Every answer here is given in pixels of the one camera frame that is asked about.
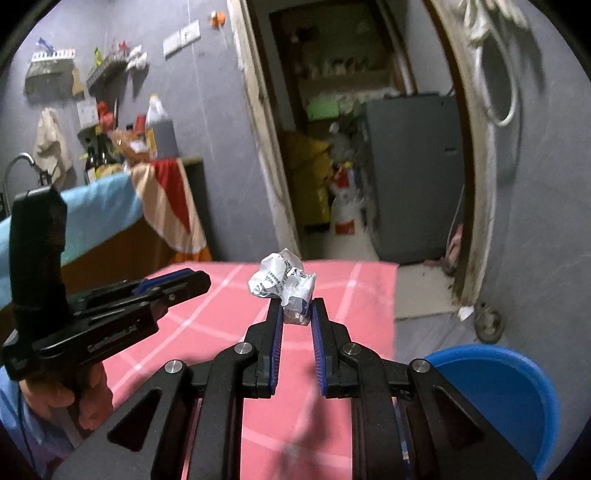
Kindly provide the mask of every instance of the gray wall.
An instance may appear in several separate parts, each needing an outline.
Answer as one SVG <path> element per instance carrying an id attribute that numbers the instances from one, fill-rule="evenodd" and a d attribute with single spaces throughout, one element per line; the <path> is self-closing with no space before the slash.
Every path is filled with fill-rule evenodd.
<path id="1" fill-rule="evenodd" d="M 181 154 L 204 159 L 204 182 L 191 180 L 206 189 L 199 194 L 206 199 L 208 212 L 200 216 L 211 218 L 204 223 L 214 258 L 258 262 L 277 251 L 230 19 L 222 30 L 213 30 L 208 22 L 212 10 L 227 12 L 228 6 L 223 0 L 63 0 L 29 35 L 0 83 L 2 163 L 33 146 L 41 105 L 27 104 L 22 83 L 40 34 L 56 47 L 79 49 L 76 64 L 83 79 L 96 46 L 109 48 L 113 40 L 123 39 L 132 46 L 142 44 L 150 62 L 147 75 L 123 75 L 108 92 L 111 97 L 119 95 L 120 127 L 146 112 L 150 94 L 158 93 L 174 120 Z M 194 20 L 200 21 L 201 40 L 165 60 L 163 40 Z M 62 36 L 52 37 L 49 32 Z M 59 105 L 64 129 L 70 123 L 77 128 L 72 100 Z M 77 140 L 70 142 L 70 148 L 74 158 L 82 153 Z M 35 185 L 35 175 L 22 169 L 27 167 L 11 174 L 14 193 Z M 189 174 L 196 176 L 199 169 L 190 169 Z M 82 183 L 81 172 L 78 179 Z"/>
<path id="2" fill-rule="evenodd" d="M 441 41 L 423 0 L 387 0 L 417 81 L 417 93 L 446 95 L 453 82 Z"/>
<path id="3" fill-rule="evenodd" d="M 145 112 L 150 94 L 157 93 L 174 120 L 181 155 L 203 157 L 212 219 L 206 235 L 214 258 L 259 262 L 277 251 L 277 238 L 230 19 L 213 30 L 212 10 L 227 12 L 228 6 L 224 0 L 115 0 L 109 39 L 142 44 L 150 62 L 145 77 L 121 78 L 120 126 Z M 165 60 L 163 40 L 195 20 L 201 40 Z"/>
<path id="4" fill-rule="evenodd" d="M 78 161 L 84 148 L 76 135 L 79 122 L 72 101 L 72 76 L 66 73 L 48 77 L 35 83 L 37 88 L 33 95 L 25 95 L 25 75 L 32 54 L 38 50 L 35 43 L 42 37 L 55 48 L 75 48 L 76 66 L 84 79 L 92 67 L 95 48 L 103 48 L 105 42 L 109 3 L 110 0 L 62 0 L 35 26 L 0 76 L 0 176 L 4 175 L 6 164 L 19 152 L 32 152 L 41 109 L 52 106 L 58 112 L 74 163 L 64 187 L 84 183 L 84 164 Z M 9 178 L 10 198 L 34 188 L 37 180 L 25 161 L 17 163 Z"/>
<path id="5" fill-rule="evenodd" d="M 550 376 L 561 404 L 550 472 L 591 415 L 591 83 L 551 22 L 515 0 L 532 33 L 509 30 L 521 112 L 497 132 L 498 198 L 482 300 L 507 318 L 508 345 Z M 493 102 L 509 87 L 485 49 Z"/>

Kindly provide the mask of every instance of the towel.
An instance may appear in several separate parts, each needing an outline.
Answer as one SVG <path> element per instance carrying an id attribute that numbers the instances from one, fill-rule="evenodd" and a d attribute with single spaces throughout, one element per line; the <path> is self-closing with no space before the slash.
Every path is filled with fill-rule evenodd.
<path id="1" fill-rule="evenodd" d="M 72 167 L 66 139 L 61 133 L 57 112 L 53 108 L 44 108 L 41 111 L 33 147 L 33 160 L 39 168 L 51 175 L 53 184 L 63 181 L 66 172 Z"/>

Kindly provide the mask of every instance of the silver bolt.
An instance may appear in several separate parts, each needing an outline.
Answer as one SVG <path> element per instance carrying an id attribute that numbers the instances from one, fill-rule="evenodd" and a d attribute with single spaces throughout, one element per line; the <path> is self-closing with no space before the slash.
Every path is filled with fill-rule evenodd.
<path id="1" fill-rule="evenodd" d="M 246 355 L 252 352 L 252 345 L 248 342 L 240 342 L 236 344 L 234 351 L 240 355 Z"/>
<path id="2" fill-rule="evenodd" d="M 183 367 L 183 363 L 180 360 L 170 360 L 168 362 L 166 362 L 166 365 L 164 365 L 164 369 L 169 373 L 169 374 L 175 374 L 176 372 L 179 372 Z"/>
<path id="3" fill-rule="evenodd" d="M 361 353 L 361 345 L 358 343 L 346 343 L 343 345 L 343 352 L 347 355 L 357 355 Z"/>
<path id="4" fill-rule="evenodd" d="M 420 374 L 427 373 L 431 370 L 431 364 L 422 358 L 413 361 L 413 369 Z"/>

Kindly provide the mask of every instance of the wall socket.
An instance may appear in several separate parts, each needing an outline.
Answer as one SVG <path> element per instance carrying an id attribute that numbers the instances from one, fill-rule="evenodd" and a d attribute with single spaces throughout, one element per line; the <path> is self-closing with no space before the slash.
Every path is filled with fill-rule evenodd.
<path id="1" fill-rule="evenodd" d="M 200 38 L 199 20 L 197 20 L 181 29 L 181 48 Z"/>
<path id="2" fill-rule="evenodd" d="M 201 31 L 199 30 L 199 20 L 197 20 L 181 30 L 174 32 L 164 40 L 162 43 L 164 57 L 170 57 L 176 51 L 200 38 Z"/>

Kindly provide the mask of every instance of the crumpled paper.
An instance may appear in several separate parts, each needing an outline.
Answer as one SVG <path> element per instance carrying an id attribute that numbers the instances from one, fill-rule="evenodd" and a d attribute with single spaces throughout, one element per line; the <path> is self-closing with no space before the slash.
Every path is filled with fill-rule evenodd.
<path id="1" fill-rule="evenodd" d="M 281 299 L 284 323 L 308 325 L 315 283 L 316 274 L 305 273 L 301 260 L 285 249 L 262 260 L 248 288 L 255 297 Z"/>

